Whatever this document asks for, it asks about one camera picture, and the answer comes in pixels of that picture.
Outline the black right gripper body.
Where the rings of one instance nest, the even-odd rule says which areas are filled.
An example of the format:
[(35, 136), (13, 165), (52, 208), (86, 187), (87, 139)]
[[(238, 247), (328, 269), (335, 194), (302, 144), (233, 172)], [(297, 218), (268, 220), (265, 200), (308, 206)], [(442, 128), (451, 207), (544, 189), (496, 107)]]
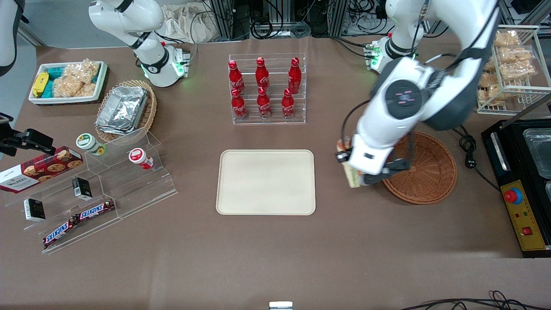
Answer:
[(13, 121), (11, 116), (0, 114), (0, 152), (3, 155), (15, 156), (16, 147), (11, 143), (11, 139), (14, 137), (14, 130), (10, 126), (11, 121)]

